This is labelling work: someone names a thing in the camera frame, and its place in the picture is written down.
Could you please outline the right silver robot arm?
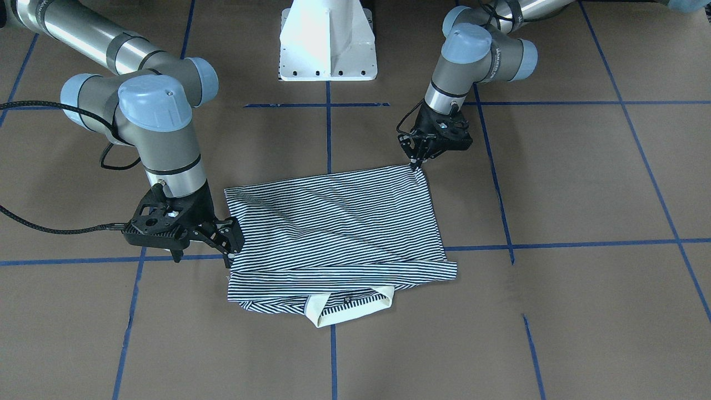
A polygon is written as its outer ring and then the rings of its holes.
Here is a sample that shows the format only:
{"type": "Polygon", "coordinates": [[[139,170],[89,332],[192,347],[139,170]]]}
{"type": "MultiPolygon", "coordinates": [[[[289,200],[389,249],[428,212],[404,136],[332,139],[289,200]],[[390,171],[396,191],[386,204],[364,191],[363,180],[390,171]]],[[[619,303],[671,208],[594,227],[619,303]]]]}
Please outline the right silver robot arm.
{"type": "Polygon", "coordinates": [[[215,98],[215,69],[203,58],[178,58],[144,36],[128,31],[79,1],[3,1],[2,27],[23,26],[65,43],[110,70],[70,78],[60,102],[5,102],[2,109],[61,109],[84,129],[103,134],[108,145],[134,147],[151,185],[125,223],[82,229],[51,229],[31,223],[7,208],[2,213],[29,228],[53,234],[119,231],[133,246],[170,251],[178,263],[192,242],[221,253],[229,268],[244,245],[234,216],[224,220],[215,208],[192,122],[192,111],[215,98]]]}

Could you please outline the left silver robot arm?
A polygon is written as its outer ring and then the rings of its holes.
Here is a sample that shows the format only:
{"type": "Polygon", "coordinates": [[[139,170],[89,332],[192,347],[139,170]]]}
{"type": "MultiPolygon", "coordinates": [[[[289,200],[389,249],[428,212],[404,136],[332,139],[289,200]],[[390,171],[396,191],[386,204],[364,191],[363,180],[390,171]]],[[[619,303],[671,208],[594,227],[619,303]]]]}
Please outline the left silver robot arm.
{"type": "Polygon", "coordinates": [[[472,145],[462,107],[475,84],[520,81],[538,63],[538,50],[510,37],[526,24],[558,15],[567,1],[490,1],[455,7],[447,13],[441,55],[424,98],[412,109],[414,126],[398,130],[399,144],[412,169],[447,151],[472,145]]]}

